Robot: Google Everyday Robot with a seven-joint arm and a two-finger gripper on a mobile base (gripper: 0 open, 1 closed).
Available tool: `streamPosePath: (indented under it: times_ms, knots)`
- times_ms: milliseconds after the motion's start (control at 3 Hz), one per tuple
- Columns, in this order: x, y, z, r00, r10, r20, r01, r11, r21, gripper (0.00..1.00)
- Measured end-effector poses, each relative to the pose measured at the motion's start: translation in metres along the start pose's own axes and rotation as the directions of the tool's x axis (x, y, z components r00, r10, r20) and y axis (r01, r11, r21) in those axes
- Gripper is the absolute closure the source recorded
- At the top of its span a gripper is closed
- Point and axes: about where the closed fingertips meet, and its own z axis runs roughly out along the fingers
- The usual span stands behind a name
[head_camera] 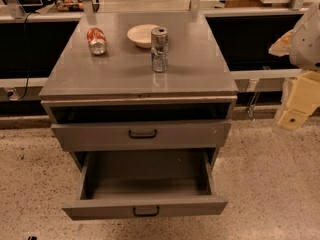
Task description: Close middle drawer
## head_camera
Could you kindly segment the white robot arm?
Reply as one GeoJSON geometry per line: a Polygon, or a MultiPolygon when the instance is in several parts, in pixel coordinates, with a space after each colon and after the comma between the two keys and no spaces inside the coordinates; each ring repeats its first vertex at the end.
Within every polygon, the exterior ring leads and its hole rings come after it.
{"type": "Polygon", "coordinates": [[[292,30],[269,48],[274,56],[289,56],[301,73],[283,85],[275,126],[286,131],[300,128],[320,107],[320,4],[313,3],[292,30]]]}

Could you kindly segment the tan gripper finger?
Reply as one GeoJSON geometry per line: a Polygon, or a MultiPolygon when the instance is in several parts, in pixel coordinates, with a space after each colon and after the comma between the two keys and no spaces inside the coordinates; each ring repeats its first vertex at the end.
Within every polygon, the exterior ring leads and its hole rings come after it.
{"type": "Polygon", "coordinates": [[[291,52],[291,37],[294,31],[289,30],[283,34],[275,43],[273,43],[268,52],[271,55],[283,57],[289,55],[291,52]]]}

